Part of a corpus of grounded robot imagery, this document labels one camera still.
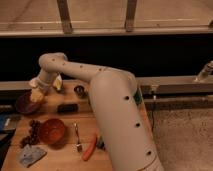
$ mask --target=cable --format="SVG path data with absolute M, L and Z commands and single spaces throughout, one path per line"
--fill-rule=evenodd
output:
M 153 94 L 153 105 L 152 105 L 152 112 L 151 112 L 151 116 L 152 116 L 152 132 L 154 132 L 154 127 L 155 127 L 154 112 L 156 110 L 156 99 L 157 99 L 157 96 L 155 94 Z

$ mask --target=wall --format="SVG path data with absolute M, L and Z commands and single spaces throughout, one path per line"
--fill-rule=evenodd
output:
M 0 38 L 0 81 L 29 80 L 43 53 L 61 51 L 70 61 L 109 65 L 136 76 L 196 75 L 213 59 L 213 34 Z

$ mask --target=yellow object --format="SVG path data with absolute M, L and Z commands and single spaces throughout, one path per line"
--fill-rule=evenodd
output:
M 61 78 L 61 75 L 58 75 L 55 79 L 55 81 L 53 82 L 53 87 L 57 90 L 57 91 L 61 91 L 63 86 L 63 81 Z
M 38 88 L 31 90 L 30 100 L 32 102 L 41 102 L 44 99 L 44 94 Z

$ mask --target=red object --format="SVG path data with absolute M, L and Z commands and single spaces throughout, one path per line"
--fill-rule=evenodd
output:
M 86 151 L 82 155 L 82 159 L 84 161 L 89 160 L 89 158 L 92 156 L 92 153 L 94 152 L 96 147 L 96 142 L 97 142 L 97 134 L 94 133 L 89 147 L 86 149 Z
M 40 106 L 41 102 L 32 102 L 30 100 L 31 91 L 28 91 L 21 95 L 15 103 L 15 108 L 19 113 L 30 114 L 36 112 Z
M 63 138 L 65 129 L 65 125 L 60 119 L 48 119 L 40 125 L 38 137 L 45 144 L 52 145 Z

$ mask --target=orange bowl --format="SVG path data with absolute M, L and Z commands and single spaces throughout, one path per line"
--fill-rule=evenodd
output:
M 59 142 L 65 134 L 65 125 L 60 119 L 48 119 L 38 130 L 39 139 L 48 145 Z

